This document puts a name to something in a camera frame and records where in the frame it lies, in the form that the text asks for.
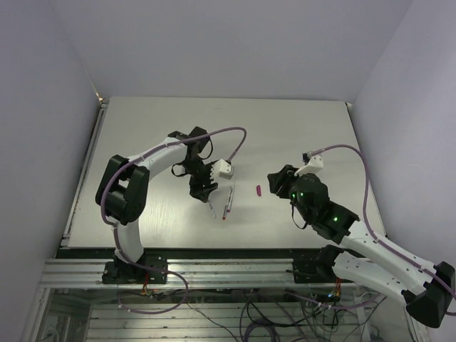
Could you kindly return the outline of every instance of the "table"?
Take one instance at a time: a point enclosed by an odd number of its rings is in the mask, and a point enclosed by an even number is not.
[[[113,97],[95,132],[95,148],[68,227],[68,247],[114,247],[110,227],[102,222],[100,207],[95,204],[95,192],[112,156],[135,155],[175,130],[189,133],[196,125],[207,131],[242,126],[248,132],[233,159],[233,178],[219,179],[219,189],[211,194],[217,218],[207,204],[188,195],[189,177],[162,172],[149,184],[140,218],[144,247],[293,249],[328,244],[311,228],[303,231],[295,227],[289,202],[269,193],[266,176],[285,164],[302,166],[301,154],[309,150],[340,143],[358,146],[344,102]],[[215,135],[209,160],[228,158],[241,137],[238,132]],[[318,176],[328,185],[331,200],[361,215],[364,171],[359,157],[338,149],[324,153],[323,160],[324,169]],[[232,212],[222,220],[233,182]],[[257,185],[261,186],[261,197],[256,194]],[[369,196],[370,222],[377,233],[385,234],[371,191]]]

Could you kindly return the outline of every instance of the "wall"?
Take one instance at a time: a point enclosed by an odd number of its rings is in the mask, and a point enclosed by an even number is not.
[[[353,101],[410,0],[51,0],[112,95]]]
[[[0,331],[18,341],[99,104],[47,0],[1,0],[0,41]]]
[[[353,122],[390,238],[456,264],[456,2],[415,0],[364,85]],[[435,341],[453,341],[447,317]]]

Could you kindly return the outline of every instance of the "gray wall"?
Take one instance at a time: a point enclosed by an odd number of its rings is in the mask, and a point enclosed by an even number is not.
[[[456,264],[456,2],[415,0],[354,105],[390,238]],[[454,341],[455,319],[433,331]]]
[[[98,99],[47,0],[1,0],[0,42],[0,339],[17,341],[63,233]]]
[[[112,95],[354,101],[410,0],[51,0]]]

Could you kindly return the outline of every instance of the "white tabletop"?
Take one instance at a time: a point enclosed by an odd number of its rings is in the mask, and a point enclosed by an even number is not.
[[[333,144],[358,146],[344,102],[221,98],[111,98],[86,181],[75,210],[69,247],[114,247],[110,227],[100,218],[95,192],[109,159],[128,157],[160,143],[169,133],[189,133],[194,126],[213,131],[229,126],[247,129],[247,139],[233,159],[234,176],[219,179],[210,199],[217,213],[189,194],[189,176],[164,171],[149,184],[140,218],[144,247],[157,248],[319,248],[328,241],[311,228],[291,221],[289,201],[269,193],[267,174],[285,164],[302,166],[301,154]],[[228,158],[240,132],[215,135],[209,160]],[[323,154],[318,173],[331,200],[361,216],[364,175],[358,156],[349,150]],[[222,220],[229,186],[236,182],[232,212]],[[261,185],[262,196],[256,186]],[[370,192],[368,215],[384,234]]]

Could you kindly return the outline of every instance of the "white wall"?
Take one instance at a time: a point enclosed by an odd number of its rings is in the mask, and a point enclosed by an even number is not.
[[[354,105],[390,238],[456,265],[456,1],[415,0]],[[456,320],[433,331],[454,341]]]
[[[47,0],[1,0],[0,42],[0,339],[18,341],[98,99]]]
[[[354,101],[410,0],[51,0],[112,95]]]

